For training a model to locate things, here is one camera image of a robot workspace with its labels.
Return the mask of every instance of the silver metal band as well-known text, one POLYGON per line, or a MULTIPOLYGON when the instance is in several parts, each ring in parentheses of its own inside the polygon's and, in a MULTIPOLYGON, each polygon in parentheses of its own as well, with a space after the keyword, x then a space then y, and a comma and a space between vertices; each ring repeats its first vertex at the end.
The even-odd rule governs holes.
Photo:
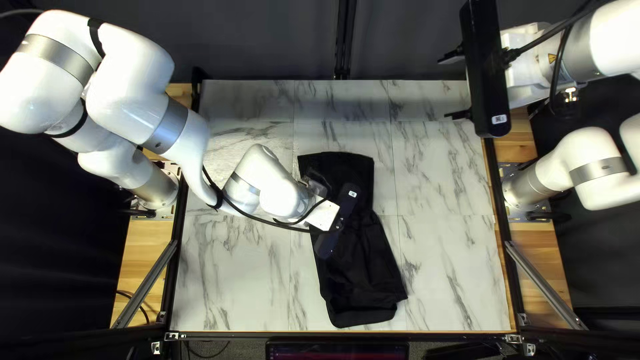
POLYGON ((184 105, 169 97, 160 124, 151 137, 141 145, 158 155, 164 154, 182 134, 188 115, 189 110, 184 105))
POLYGON ((15 52, 31 54, 57 65, 76 78, 83 87, 94 72, 91 64, 73 49, 42 35, 28 34, 15 52))
POLYGON ((622 161, 620 156, 617 156, 615 158, 602 159, 577 167, 569 171, 569 176, 571 177, 571 181, 573 181, 573 185, 577 186, 589 180, 627 171, 625 162, 622 161))
POLYGON ((235 181, 238 184, 238 186, 243 187, 246 191, 254 195, 260 196, 260 190, 258 188, 253 187, 253 185, 251 185, 250 183, 247 183, 235 171, 231 173, 231 176, 229 176, 229 178, 235 181))

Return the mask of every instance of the gray marble veining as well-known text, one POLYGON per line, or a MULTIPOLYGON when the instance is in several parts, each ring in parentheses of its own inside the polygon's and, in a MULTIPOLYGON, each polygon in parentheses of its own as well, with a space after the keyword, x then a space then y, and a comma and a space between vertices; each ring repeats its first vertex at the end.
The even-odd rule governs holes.
POLYGON ((200 114, 215 120, 293 121, 292 80, 205 80, 200 114))
POLYGON ((471 107, 466 81, 389 80, 392 121, 451 120, 445 114, 471 107))
POLYGON ((184 221, 172 327, 287 330, 291 231, 198 212, 184 221))
POLYGON ((398 215, 492 215, 480 138, 463 122, 393 122, 398 215))
POLYGON ((442 117, 468 107, 462 85, 206 81, 200 112, 211 140, 204 163, 220 186, 255 143, 295 177, 300 154, 374 159, 374 210, 409 299, 390 321, 336 329, 319 293, 309 235, 216 213, 190 193, 172 329, 509 329, 481 142, 469 121, 442 117))
POLYGON ((492 217, 403 216, 399 223, 408 330, 509 329, 492 217))
POLYGON ((297 81, 295 118, 389 121, 387 81, 297 81))

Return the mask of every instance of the black garment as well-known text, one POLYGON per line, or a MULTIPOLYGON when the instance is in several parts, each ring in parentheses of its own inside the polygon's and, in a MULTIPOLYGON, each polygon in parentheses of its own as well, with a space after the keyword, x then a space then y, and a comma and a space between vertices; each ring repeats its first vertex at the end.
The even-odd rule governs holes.
MULTIPOLYGON (((316 256, 320 294, 331 323, 342 328, 392 319, 396 303, 407 296, 385 231, 372 210, 373 159, 322 152, 298 156, 298 165, 301 176, 330 185, 330 200, 335 200, 345 183, 362 189, 363 196, 345 220, 331 257, 322 260, 316 256)), ((317 238, 312 235, 311 241, 315 243, 317 238)))

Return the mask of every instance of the sticker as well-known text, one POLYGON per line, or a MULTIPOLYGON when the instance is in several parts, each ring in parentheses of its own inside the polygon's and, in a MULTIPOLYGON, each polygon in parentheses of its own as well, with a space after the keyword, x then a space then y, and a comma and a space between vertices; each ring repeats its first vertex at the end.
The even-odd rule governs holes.
POLYGON ((496 115, 491 118, 491 123, 493 125, 501 124, 503 122, 507 122, 507 115, 496 115))

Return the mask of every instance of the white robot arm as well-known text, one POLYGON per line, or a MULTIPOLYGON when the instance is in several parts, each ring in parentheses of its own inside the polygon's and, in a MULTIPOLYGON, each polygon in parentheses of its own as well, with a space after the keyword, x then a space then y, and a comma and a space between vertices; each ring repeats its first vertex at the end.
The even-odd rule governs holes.
MULTIPOLYGON (((640 114, 622 123, 620 135, 639 168, 640 114)), ((552 152, 502 184, 505 201, 523 211, 532 211, 537 202, 572 187, 588 210, 640 200, 640 175, 629 174, 613 139, 599 127, 569 133, 552 152)))
MULTIPOLYGON (((553 26, 535 22, 500 32, 502 46, 515 49, 539 38, 553 26)), ((509 107, 518 108, 549 96, 560 32, 522 53, 505 71, 509 107)), ((577 21, 567 39, 558 90, 615 76, 640 76, 640 0, 616 0, 577 21)))
MULTIPOLYGON (((550 28, 534 23, 501 32, 503 47, 522 47, 550 28)), ((581 83, 620 74, 640 74, 640 0, 616 0, 577 21, 557 64, 562 32, 522 53, 505 71, 509 107, 517 108, 549 96, 552 73, 559 68, 558 90, 566 102, 576 101, 581 83)), ((620 135, 636 167, 640 167, 640 114, 620 127, 620 135)), ((575 187, 586 209, 612 208, 640 200, 640 177, 631 176, 613 139, 604 129, 585 127, 566 135, 557 147, 502 185, 505 201, 524 211, 558 192, 575 187)))
POLYGON ((238 214, 223 201, 227 197, 242 213, 261 205, 275 218, 304 217, 329 230, 338 206, 325 201, 307 213, 320 198, 264 146, 245 154, 225 195, 205 183, 209 128, 164 92, 173 67, 162 47, 132 31, 70 12, 44 12, 0 72, 0 125, 20 133, 63 134, 57 141, 79 153, 85 170, 132 190, 148 208, 168 205, 177 189, 132 143, 180 164, 191 190, 207 204, 238 214))

